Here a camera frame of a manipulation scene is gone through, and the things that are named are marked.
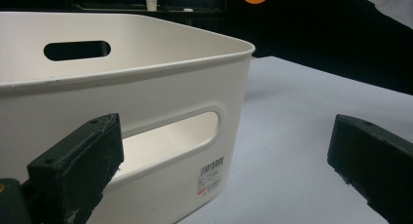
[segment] table surface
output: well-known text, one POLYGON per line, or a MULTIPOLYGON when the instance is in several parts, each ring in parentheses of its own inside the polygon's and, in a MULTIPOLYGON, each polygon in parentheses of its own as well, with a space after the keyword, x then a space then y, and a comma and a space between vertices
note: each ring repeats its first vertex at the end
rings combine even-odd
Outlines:
POLYGON ((413 96, 273 56, 253 59, 227 184, 179 224, 388 223, 327 163, 337 114, 413 142, 413 96))

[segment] white storage box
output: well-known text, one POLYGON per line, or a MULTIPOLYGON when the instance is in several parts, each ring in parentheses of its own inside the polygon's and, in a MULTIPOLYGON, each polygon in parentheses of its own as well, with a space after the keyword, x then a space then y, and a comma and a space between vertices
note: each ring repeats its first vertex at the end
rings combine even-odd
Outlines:
POLYGON ((143 16, 16 12, 0 13, 0 41, 0 177, 23 182, 119 113, 125 162, 88 223, 173 223, 223 188, 253 45, 143 16))

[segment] white cup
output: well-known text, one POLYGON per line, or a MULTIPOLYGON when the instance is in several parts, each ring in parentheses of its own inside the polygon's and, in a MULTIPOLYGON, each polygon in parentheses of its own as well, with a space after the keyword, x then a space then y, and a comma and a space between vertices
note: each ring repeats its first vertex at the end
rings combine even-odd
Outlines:
POLYGON ((156 12, 158 0, 146 0, 146 9, 149 12, 156 12))

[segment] oval hole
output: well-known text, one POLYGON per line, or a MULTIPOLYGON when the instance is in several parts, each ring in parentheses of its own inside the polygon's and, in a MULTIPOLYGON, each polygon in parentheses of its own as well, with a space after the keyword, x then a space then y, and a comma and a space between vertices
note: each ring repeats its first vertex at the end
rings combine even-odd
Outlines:
POLYGON ((114 177, 182 154, 214 136, 218 116, 206 112, 123 140, 125 160, 114 177))
POLYGON ((62 61, 108 56, 110 50, 105 41, 83 41, 48 44, 44 53, 50 60, 62 61))

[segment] barcode sticker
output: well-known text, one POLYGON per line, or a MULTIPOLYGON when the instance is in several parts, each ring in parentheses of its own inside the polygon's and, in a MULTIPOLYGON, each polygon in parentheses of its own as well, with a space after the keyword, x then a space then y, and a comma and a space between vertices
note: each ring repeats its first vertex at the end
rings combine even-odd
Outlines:
POLYGON ((198 195, 206 195, 218 187, 222 178, 224 157, 217 159, 201 168, 198 176, 198 195))

